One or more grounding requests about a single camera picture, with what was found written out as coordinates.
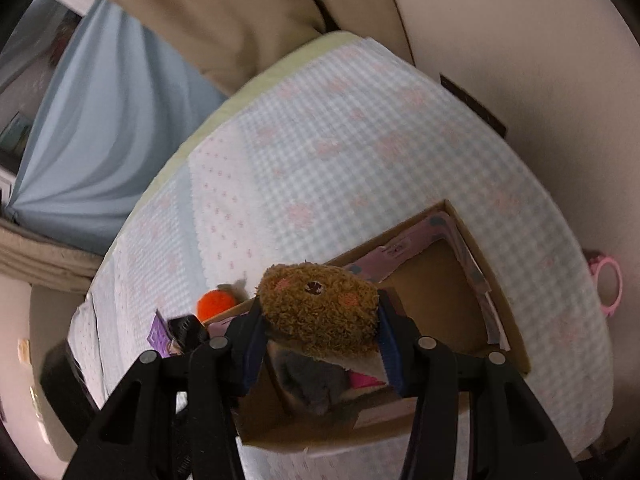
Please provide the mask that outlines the black patterned cloth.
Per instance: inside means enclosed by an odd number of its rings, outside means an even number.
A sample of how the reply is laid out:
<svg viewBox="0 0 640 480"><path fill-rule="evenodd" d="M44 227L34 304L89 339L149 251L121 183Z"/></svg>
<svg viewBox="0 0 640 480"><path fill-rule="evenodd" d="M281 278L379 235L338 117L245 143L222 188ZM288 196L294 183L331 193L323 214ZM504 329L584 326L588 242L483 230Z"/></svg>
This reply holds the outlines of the black patterned cloth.
<svg viewBox="0 0 640 480"><path fill-rule="evenodd" d="M202 344L209 342L209 333L201 321L193 314L171 318L167 321L169 330L168 351L171 356L191 353Z"/></svg>

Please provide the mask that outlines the magenta foam roll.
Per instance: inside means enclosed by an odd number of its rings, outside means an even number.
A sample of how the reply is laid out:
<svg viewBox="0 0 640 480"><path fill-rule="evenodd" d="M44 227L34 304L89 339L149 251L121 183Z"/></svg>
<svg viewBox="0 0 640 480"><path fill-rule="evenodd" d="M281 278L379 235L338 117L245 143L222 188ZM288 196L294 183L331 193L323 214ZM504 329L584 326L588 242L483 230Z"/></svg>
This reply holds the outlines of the magenta foam roll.
<svg viewBox="0 0 640 480"><path fill-rule="evenodd" d="M385 382L376 377L361 374L350 370L348 372L349 387L355 390L384 387Z"/></svg>

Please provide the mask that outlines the grey fluffy plush item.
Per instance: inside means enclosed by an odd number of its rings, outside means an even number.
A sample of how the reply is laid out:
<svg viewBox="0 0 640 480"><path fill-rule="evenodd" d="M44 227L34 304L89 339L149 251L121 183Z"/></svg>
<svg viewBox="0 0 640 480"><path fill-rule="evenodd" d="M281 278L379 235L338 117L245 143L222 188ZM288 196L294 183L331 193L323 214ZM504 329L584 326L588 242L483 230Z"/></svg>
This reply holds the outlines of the grey fluffy plush item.
<svg viewBox="0 0 640 480"><path fill-rule="evenodd" d="M282 389L310 414L326 414L349 387L344 368L292 350L279 351L273 367Z"/></svg>

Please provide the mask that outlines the brown plush bear toy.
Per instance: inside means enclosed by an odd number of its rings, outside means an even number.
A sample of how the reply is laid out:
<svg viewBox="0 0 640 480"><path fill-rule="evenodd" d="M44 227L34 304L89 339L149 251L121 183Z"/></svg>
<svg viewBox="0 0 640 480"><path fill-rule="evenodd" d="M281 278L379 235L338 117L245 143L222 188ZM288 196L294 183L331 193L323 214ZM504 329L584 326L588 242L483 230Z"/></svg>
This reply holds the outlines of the brown plush bear toy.
<svg viewBox="0 0 640 480"><path fill-rule="evenodd" d="M376 351L378 290L324 264L275 264L256 289L274 338L313 358L361 358Z"/></svg>

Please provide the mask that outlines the purple snack packet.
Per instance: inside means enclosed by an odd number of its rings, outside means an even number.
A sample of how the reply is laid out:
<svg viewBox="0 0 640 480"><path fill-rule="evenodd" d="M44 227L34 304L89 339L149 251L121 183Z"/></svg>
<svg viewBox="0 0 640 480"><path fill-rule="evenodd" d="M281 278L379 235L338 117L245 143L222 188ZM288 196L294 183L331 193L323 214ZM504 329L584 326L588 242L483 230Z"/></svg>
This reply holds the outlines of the purple snack packet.
<svg viewBox="0 0 640 480"><path fill-rule="evenodd" d="M159 310L154 313L146 341L163 359L171 356L172 336Z"/></svg>

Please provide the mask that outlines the orange plush fruit toy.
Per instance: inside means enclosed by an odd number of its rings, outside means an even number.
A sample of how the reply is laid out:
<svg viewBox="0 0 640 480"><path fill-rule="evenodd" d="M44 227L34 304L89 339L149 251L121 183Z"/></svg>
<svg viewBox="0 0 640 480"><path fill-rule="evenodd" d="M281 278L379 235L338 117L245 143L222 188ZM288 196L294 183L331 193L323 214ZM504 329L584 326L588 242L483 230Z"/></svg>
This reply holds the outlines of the orange plush fruit toy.
<svg viewBox="0 0 640 480"><path fill-rule="evenodd" d="M219 285L206 292L196 303L195 315L205 322L224 313L238 304L235 293L230 285Z"/></svg>

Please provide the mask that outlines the cardboard box with pink lining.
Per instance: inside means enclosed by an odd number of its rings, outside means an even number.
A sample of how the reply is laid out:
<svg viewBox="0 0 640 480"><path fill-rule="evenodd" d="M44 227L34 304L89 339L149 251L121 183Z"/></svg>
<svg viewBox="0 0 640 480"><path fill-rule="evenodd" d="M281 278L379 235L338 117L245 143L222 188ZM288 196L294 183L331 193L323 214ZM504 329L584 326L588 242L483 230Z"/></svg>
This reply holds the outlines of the cardboard box with pink lining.
<svg viewBox="0 0 640 480"><path fill-rule="evenodd" d="M326 263L385 290L396 312L420 333L452 351L481 356L501 349L527 374L530 362L514 315L480 246L457 211L440 202ZM273 360L292 350L268 325L267 353L257 382L234 414L245 445L279 453L330 450L397 437L409 431L416 401L404 399L388 382L381 353L361 358L313 358L373 376L384 387L348 387L324 415L306 412L278 381Z"/></svg>

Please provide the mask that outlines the beige left curtain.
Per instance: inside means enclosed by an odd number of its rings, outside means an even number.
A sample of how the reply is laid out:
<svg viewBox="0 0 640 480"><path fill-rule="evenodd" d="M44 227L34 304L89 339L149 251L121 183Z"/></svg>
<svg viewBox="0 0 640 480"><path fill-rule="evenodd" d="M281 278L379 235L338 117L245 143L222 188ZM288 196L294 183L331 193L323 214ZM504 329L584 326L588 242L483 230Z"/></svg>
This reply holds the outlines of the beige left curtain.
<svg viewBox="0 0 640 480"><path fill-rule="evenodd" d="M0 249L3 275L72 294L88 292L103 261L101 256L55 242L5 218L1 219Z"/></svg>

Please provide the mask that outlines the beige curtain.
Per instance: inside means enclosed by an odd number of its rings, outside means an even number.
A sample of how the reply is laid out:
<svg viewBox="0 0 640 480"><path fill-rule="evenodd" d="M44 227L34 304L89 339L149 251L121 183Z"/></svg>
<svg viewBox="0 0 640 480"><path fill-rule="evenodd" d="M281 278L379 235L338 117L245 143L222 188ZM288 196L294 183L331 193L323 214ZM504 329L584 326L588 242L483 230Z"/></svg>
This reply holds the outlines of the beige curtain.
<svg viewBox="0 0 640 480"><path fill-rule="evenodd" d="M112 0L231 96L281 58L344 30L410 62L395 0Z"/></svg>
<svg viewBox="0 0 640 480"><path fill-rule="evenodd" d="M55 242L5 218L1 219L0 249L3 275L72 294L88 292L103 261L101 256Z"/></svg>

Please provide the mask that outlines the checkered light blue bed blanket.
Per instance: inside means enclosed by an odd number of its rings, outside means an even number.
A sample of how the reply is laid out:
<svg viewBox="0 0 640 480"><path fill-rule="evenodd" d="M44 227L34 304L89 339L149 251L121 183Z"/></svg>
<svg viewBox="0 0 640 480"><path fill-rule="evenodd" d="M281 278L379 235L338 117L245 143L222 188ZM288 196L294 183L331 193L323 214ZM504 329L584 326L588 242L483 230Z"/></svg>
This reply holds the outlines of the checkered light blue bed blanket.
<svg viewBox="0 0 640 480"><path fill-rule="evenodd" d="M324 264L440 202L454 206L509 300L529 357L520 372L575 463L612 406L608 329L586 258L559 208L506 142L440 84L371 39L336 32L253 79L169 159L116 235L68 333L90 418L166 324L209 290L250 310L265 270ZM411 427L336 451L279 453L236 436L269 479L401 478ZM454 478L469 479L460 396Z"/></svg>

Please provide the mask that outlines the light blue hanging sheet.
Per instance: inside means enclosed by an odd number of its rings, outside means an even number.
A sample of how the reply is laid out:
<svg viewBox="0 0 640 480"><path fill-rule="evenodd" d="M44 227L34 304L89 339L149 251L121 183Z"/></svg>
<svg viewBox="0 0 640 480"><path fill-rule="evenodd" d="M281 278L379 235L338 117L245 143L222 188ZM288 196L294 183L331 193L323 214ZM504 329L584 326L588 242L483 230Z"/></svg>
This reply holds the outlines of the light blue hanging sheet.
<svg viewBox="0 0 640 480"><path fill-rule="evenodd" d="M36 115L9 218L105 254L168 159L226 99L155 32L96 0Z"/></svg>

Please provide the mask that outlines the dark wall plate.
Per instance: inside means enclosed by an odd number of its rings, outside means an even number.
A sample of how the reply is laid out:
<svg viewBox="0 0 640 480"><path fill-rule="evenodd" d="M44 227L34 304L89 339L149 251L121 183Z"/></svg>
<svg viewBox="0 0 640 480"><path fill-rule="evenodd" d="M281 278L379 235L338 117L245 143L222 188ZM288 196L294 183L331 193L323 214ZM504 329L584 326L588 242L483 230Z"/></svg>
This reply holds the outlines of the dark wall plate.
<svg viewBox="0 0 640 480"><path fill-rule="evenodd" d="M473 98L468 92L455 84L445 75L439 75L439 82L447 91L449 91L453 96L460 100L466 107L469 107L469 109L472 110L472 112L477 115L492 130L494 130L501 139L506 138L508 128L506 128L506 125L496 115L492 114L486 106L484 106L480 101L477 101L477 99Z"/></svg>

